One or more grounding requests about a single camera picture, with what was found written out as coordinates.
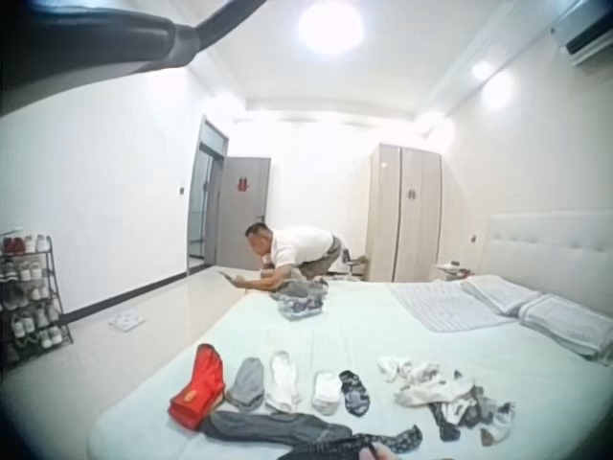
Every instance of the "wooden wardrobe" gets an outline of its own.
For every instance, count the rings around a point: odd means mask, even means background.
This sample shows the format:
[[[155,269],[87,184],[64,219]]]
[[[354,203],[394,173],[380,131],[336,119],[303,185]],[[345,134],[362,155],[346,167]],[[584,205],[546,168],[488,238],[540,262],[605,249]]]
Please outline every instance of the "wooden wardrobe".
[[[441,156],[379,145],[371,158],[366,279],[427,282],[441,227]]]

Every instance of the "headboard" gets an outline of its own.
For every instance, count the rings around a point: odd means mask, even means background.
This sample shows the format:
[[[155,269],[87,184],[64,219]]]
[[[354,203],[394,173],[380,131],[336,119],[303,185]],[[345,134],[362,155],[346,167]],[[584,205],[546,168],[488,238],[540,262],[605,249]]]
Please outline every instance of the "headboard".
[[[479,272],[613,315],[613,211],[491,216]]]

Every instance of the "black baseboard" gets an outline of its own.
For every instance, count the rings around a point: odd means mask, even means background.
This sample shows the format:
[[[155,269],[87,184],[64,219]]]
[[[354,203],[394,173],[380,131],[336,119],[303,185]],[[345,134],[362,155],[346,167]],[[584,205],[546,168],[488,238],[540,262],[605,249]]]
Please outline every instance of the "black baseboard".
[[[212,265],[202,264],[190,269],[190,274],[194,275],[195,273],[205,270]],[[164,278],[163,280],[156,281],[155,283],[151,283],[150,285],[137,287],[136,289],[129,290],[128,292],[123,292],[114,297],[110,297],[108,299],[101,300],[100,302],[96,302],[95,304],[88,305],[87,307],[83,307],[82,309],[78,309],[75,311],[70,311],[62,316],[62,319],[66,323],[74,323],[75,321],[79,321],[80,319],[86,318],[87,316],[91,316],[92,314],[98,313],[99,311],[110,309],[111,307],[115,307],[123,302],[127,302],[134,297],[138,297],[139,295],[147,294],[153,290],[163,288],[171,283],[182,280],[187,277],[187,273],[181,272],[176,275],[169,276],[168,278]]]

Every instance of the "open doorway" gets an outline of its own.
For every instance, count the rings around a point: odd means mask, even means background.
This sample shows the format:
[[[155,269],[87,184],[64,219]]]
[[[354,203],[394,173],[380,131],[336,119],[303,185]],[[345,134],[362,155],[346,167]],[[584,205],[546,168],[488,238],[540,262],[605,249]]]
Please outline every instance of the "open doorway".
[[[188,211],[188,275],[216,263],[217,216],[221,172],[228,138],[202,119],[193,159]]]

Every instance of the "man's hand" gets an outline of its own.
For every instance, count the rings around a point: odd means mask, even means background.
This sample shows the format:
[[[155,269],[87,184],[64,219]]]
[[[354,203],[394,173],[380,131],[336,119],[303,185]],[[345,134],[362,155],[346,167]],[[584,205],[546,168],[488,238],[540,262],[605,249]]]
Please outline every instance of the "man's hand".
[[[245,280],[240,275],[238,275],[233,280],[229,280],[229,281],[230,281],[230,283],[232,283],[232,286],[234,286],[235,288],[239,288],[239,289],[247,288],[247,286],[246,286],[247,280]]]

